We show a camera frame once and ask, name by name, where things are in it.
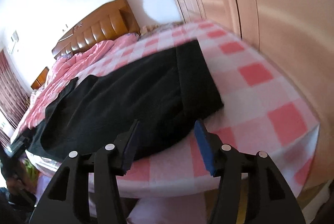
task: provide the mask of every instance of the floor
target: floor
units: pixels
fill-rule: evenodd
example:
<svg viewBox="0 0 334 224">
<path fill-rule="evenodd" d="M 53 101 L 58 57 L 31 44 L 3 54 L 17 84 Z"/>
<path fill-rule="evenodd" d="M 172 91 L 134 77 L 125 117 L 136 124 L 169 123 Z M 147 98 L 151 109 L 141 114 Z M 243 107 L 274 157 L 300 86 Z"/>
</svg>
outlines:
<svg viewBox="0 0 334 224">
<path fill-rule="evenodd" d="M 323 189 L 315 196 L 315 198 L 303 209 L 303 215 L 306 224 L 310 224 L 317 214 L 321 205 L 323 205 L 329 198 L 328 187 L 332 181 L 328 181 Z"/>
</svg>

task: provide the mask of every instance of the pink comforter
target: pink comforter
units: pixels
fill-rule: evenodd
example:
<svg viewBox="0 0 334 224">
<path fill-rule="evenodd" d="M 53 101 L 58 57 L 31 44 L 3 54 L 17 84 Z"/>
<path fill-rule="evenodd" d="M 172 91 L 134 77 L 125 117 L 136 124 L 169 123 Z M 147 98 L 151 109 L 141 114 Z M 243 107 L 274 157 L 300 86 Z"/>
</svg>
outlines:
<svg viewBox="0 0 334 224">
<path fill-rule="evenodd" d="M 37 126 L 45 117 L 45 108 L 56 99 L 59 92 L 87 67 L 99 61 L 105 55 L 112 56 L 119 48 L 130 46 L 137 41 L 136 34 L 126 34 L 115 41 L 103 40 L 84 53 L 59 58 L 46 78 L 44 90 L 36 97 L 20 121 L 11 142 L 25 129 Z"/>
<path fill-rule="evenodd" d="M 45 107 L 70 79 L 79 77 L 79 84 L 90 74 L 105 76 L 132 61 L 194 38 L 198 39 L 225 104 L 224 109 L 204 121 L 207 129 L 241 152 L 268 152 L 293 193 L 298 195 L 314 156 L 319 122 L 303 97 L 269 61 L 210 21 L 185 24 L 137 42 L 134 35 L 128 35 L 115 42 L 102 42 L 68 61 L 57 62 L 54 76 L 27 112 L 20 129 L 40 123 Z M 28 152 L 27 155 L 49 176 L 60 165 Z M 134 162 L 126 176 L 117 178 L 117 183 L 122 197 L 163 197 L 217 188 L 219 178 L 212 178 L 206 171 L 191 132 L 171 148 Z M 89 190 L 94 191 L 93 174 Z"/>
</svg>

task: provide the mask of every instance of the person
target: person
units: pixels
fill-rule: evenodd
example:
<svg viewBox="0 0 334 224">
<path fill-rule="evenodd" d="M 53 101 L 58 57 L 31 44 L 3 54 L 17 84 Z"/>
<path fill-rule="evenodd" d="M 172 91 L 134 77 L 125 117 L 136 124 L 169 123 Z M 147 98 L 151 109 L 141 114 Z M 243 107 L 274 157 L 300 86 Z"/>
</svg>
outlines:
<svg viewBox="0 0 334 224">
<path fill-rule="evenodd" d="M 35 207 L 31 205 L 21 193 L 24 192 L 33 202 L 36 202 L 36 187 L 30 180 L 25 166 L 18 162 L 23 171 L 22 178 L 14 178 L 13 173 L 4 169 L 0 163 L 1 174 L 6 180 L 6 188 L 0 188 L 0 210 L 2 211 L 2 223 L 29 223 L 31 214 Z"/>
</svg>

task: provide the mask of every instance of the black cloth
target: black cloth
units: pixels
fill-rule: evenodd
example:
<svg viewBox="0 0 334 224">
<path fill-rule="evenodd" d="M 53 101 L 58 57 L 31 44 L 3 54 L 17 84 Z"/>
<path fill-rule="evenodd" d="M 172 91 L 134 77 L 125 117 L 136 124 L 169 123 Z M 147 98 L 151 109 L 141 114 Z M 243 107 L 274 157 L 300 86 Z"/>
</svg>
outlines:
<svg viewBox="0 0 334 224">
<path fill-rule="evenodd" d="M 198 41 L 154 53 L 106 76 L 77 78 L 46 108 L 28 151 L 62 162 L 71 151 L 96 152 L 143 126 L 135 159 L 183 139 L 197 119 L 223 107 Z"/>
<path fill-rule="evenodd" d="M 36 197 L 26 192 L 30 198 Z M 29 219 L 35 207 L 30 206 L 22 196 L 15 196 L 4 187 L 0 188 L 0 219 L 3 224 L 24 224 Z"/>
</svg>

